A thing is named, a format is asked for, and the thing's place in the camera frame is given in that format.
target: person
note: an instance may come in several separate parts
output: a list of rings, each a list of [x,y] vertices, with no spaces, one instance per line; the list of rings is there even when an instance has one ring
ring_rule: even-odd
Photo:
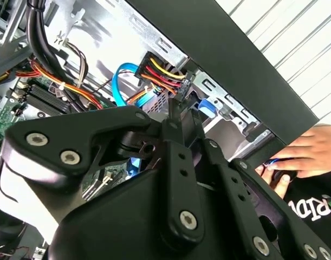
[[[272,158],[292,158],[260,166],[268,183],[274,170],[297,171],[290,182],[284,175],[275,192],[331,249],[331,126],[315,126]]]

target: slotted metal panel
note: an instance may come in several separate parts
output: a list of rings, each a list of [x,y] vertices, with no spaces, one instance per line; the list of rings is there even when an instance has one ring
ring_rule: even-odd
[[[320,123],[331,125],[331,0],[216,1]]]

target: hand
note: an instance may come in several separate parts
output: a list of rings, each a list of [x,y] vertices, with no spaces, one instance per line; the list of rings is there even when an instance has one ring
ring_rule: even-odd
[[[265,168],[264,166],[259,166],[256,168],[256,172],[267,182],[267,184],[271,184],[272,181],[272,174],[274,173],[274,170],[271,170],[270,168]],[[289,175],[283,175],[280,182],[276,184],[275,187],[271,187],[274,189],[274,191],[283,199],[284,195],[287,191],[287,188],[289,186],[290,182],[290,176]]]
[[[295,158],[278,161],[272,169],[298,171],[298,178],[307,178],[331,172],[331,126],[315,126],[302,134],[275,158]]]

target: black t-shirt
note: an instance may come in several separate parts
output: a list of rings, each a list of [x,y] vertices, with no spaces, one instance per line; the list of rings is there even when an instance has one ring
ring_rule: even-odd
[[[331,249],[331,172],[295,179],[284,200]]]

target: metal screw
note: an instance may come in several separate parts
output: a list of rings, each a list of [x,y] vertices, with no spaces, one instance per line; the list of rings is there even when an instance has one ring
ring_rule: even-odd
[[[326,260],[331,260],[331,255],[328,253],[328,251],[325,248],[320,246],[319,251],[320,251],[320,253],[322,253],[322,255],[324,256],[324,258]]]
[[[317,253],[316,253],[316,251],[311,246],[309,246],[308,244],[305,244],[304,245],[304,248],[305,248],[306,253],[310,257],[312,257],[313,259],[317,259]]]
[[[41,133],[31,133],[25,138],[32,146],[44,146],[48,143],[48,138]]]
[[[213,140],[210,140],[209,143],[214,148],[217,148],[218,147],[217,143],[215,141],[213,141]]]
[[[45,115],[44,112],[39,112],[39,113],[37,113],[37,117],[38,117],[38,118],[45,118],[46,115]]]
[[[145,119],[146,118],[143,114],[141,114],[139,112],[136,112],[135,115],[140,119]]]
[[[80,156],[74,151],[64,151],[61,153],[61,160],[65,164],[76,165],[80,162]]]
[[[261,253],[263,256],[268,256],[270,254],[268,245],[260,237],[254,237],[253,243],[256,249],[259,251],[259,253]]]
[[[243,167],[244,169],[247,169],[247,164],[245,164],[243,161],[240,162],[240,166]]]
[[[186,211],[186,210],[182,211],[180,213],[180,220],[181,220],[181,223],[189,230],[194,230],[198,226],[197,219],[189,211]]]
[[[175,128],[175,129],[177,129],[177,125],[176,125],[175,123],[173,123],[173,122],[170,122],[170,125],[171,125],[171,127],[173,127],[173,128]]]

